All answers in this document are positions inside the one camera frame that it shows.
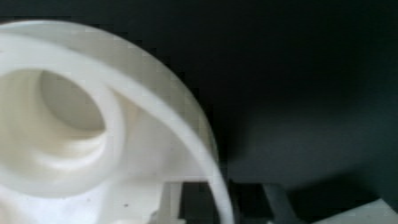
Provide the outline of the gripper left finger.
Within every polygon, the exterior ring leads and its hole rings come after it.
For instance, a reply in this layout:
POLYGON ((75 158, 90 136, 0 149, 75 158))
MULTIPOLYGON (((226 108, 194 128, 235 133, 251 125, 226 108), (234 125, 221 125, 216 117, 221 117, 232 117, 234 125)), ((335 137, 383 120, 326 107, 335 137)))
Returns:
POLYGON ((218 224, 218 209, 207 182, 168 182, 155 224, 218 224))

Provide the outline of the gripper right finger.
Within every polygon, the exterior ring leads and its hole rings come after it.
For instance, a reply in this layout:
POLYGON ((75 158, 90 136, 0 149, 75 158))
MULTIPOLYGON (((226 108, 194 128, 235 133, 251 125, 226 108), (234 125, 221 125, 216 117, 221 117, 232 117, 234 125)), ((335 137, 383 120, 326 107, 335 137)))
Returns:
POLYGON ((262 187, 274 214, 274 224, 308 224, 297 216, 283 186, 264 184, 262 187))

